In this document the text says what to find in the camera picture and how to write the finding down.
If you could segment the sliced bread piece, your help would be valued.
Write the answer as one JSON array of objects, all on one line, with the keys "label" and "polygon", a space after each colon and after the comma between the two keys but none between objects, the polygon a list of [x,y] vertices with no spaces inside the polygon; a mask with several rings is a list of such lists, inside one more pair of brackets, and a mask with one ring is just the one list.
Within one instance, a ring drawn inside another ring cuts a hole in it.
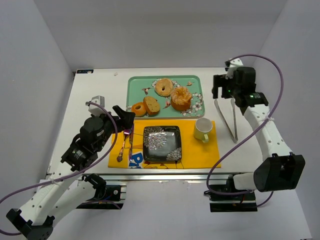
[{"label": "sliced bread piece", "polygon": [[161,110],[160,104],[152,96],[144,97],[143,104],[144,104],[145,110],[146,110],[146,112],[148,113],[149,116],[155,116]]}]

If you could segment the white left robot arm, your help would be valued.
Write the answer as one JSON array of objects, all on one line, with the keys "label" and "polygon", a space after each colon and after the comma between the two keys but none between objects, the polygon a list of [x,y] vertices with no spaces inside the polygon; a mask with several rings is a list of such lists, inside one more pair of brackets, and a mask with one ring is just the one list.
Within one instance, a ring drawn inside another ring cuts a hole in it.
[{"label": "white left robot arm", "polygon": [[97,112],[89,110],[91,116],[84,121],[62,155],[51,179],[37,184],[38,191],[28,202],[6,214],[6,218],[27,240],[48,239],[54,226],[68,213],[85,201],[98,202],[97,198],[106,193],[106,181],[95,173],[86,176],[76,188],[69,187],[78,175],[102,160],[98,153],[111,136],[116,137],[132,128],[135,113],[115,105],[116,116],[112,116],[102,106],[97,105],[97,108]]}]

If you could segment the metal kitchen tongs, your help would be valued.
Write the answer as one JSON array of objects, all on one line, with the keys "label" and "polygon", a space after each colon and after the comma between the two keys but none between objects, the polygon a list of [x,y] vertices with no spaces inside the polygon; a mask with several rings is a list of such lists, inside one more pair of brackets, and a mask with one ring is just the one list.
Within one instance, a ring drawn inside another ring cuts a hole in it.
[{"label": "metal kitchen tongs", "polygon": [[235,104],[235,99],[234,98],[231,98],[230,99],[230,104],[231,104],[231,107],[232,107],[232,113],[233,113],[233,131],[231,130],[230,126],[228,125],[227,123],[227,120],[226,118],[224,117],[222,111],[221,111],[221,108],[219,106],[219,102],[217,99],[214,100],[214,106],[217,110],[217,113],[220,117],[220,119],[222,120],[231,140],[233,141],[233,143],[237,144],[238,143],[238,129],[237,129],[237,118],[236,118],[236,104]]}]

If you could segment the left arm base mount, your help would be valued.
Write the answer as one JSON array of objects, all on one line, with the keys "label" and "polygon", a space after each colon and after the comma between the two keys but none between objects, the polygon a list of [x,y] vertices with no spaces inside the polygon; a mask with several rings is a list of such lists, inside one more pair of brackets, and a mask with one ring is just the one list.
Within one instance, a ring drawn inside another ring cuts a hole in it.
[{"label": "left arm base mount", "polygon": [[81,182],[93,180],[93,186],[101,184],[98,189],[95,189],[94,196],[84,203],[80,204],[77,209],[86,209],[86,210],[121,210],[124,201],[126,199],[127,185],[121,182],[107,182],[102,183],[104,180],[102,177],[98,179],[98,175],[84,175],[81,177],[81,180],[78,181],[78,185]]}]

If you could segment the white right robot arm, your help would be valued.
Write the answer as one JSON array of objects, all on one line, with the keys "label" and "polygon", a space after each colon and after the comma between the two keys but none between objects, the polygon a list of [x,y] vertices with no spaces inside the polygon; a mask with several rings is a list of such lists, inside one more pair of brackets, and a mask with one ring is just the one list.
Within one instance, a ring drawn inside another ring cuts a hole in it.
[{"label": "white right robot arm", "polygon": [[252,67],[230,68],[227,74],[214,75],[213,98],[233,99],[252,128],[262,154],[262,163],[254,171],[236,174],[231,178],[232,190],[272,192],[297,187],[305,167],[301,154],[294,154],[278,131],[265,95],[256,91],[256,71]]}]

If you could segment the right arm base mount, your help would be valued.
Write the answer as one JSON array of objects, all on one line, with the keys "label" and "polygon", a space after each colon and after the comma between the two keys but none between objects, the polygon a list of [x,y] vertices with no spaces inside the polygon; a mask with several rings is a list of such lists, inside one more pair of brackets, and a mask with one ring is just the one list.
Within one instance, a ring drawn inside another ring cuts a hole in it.
[{"label": "right arm base mount", "polygon": [[[236,190],[234,180],[230,175],[225,184],[211,184],[210,188],[219,193],[239,193]],[[257,212],[256,195],[252,193],[240,195],[220,195],[206,190],[203,194],[209,197],[211,213],[235,213],[235,212]]]}]

